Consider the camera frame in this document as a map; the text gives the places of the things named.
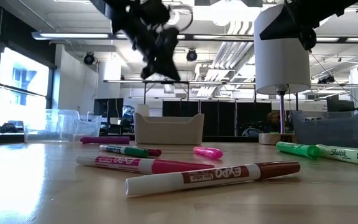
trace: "lamp base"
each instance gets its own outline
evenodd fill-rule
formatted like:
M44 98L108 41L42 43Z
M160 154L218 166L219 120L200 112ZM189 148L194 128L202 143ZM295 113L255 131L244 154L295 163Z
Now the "lamp base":
M259 144L275 146L279 141L297 143L295 134L259 134Z

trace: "desk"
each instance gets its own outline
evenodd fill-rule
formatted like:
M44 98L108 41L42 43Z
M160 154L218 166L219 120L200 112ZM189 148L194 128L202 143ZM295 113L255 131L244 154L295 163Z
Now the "desk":
M211 143L217 166L298 160L301 172L244 184L127 198L124 181L139 174L77 166L97 146L0 146L0 223L358 223L358 165L282 154L255 143ZM162 147L164 159L209 162L190 147Z

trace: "green highlighter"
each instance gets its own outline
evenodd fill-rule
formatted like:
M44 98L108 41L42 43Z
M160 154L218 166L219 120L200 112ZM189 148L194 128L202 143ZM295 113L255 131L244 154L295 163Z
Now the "green highlighter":
M302 144L293 144L288 142L278 142L276 148L280 152L303 156L309 159L317 159L320 156L320 148L317 146L306 146Z
M114 152L118 154L123 154L127 156L139 157L139 158L146 158L149 155L147 149L140 149L134 146L107 146L101 145L100 150L107 151L107 152Z

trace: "green marker cap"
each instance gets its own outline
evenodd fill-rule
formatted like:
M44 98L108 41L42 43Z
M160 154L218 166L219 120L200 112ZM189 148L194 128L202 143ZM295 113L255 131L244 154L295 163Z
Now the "green marker cap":
M139 149L137 147L125 147L124 154L127 156L146 158L149 156L149 152L147 149Z
M293 144L288 142L278 142L276 148L280 152L303 156L309 159L317 159L320 156L320 148L317 146L306 146L302 144Z

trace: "clear plastic bin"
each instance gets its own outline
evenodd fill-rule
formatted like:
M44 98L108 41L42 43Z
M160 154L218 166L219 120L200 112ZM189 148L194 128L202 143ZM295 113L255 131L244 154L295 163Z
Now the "clear plastic bin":
M300 144L358 147L358 114L354 112L292 111Z
M98 137L100 121L101 116L80 116L75 110L45 110L26 117L24 139L25 142L72 142L83 136Z

